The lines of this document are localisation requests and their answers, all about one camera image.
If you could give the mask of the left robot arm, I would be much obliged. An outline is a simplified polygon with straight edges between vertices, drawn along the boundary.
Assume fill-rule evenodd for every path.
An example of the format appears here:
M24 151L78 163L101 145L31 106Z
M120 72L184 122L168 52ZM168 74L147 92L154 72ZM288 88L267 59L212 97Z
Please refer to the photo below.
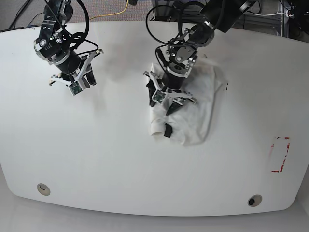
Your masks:
M197 59L197 50L207 46L218 29L226 33L244 13L254 4L253 0L210 0L200 11L203 19L194 26L183 28L182 14L186 7L197 5L186 3L178 12L178 33L167 42L160 42L155 49L162 75L151 72L148 77L150 106L160 104L166 108L166 115L178 111L187 102L196 103L196 99L185 92L182 85Z

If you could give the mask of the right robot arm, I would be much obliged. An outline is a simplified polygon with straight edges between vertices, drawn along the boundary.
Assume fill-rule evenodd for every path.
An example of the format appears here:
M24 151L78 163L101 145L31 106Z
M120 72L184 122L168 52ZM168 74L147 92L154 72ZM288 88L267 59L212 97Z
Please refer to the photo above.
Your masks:
M72 34L66 29L73 15L71 1L47 0L40 33L34 41L37 56L60 70L59 74L51 76L49 85L63 83L73 95L97 84L91 62L103 52L96 43L87 39L89 14L82 1L77 3L85 15L84 31Z

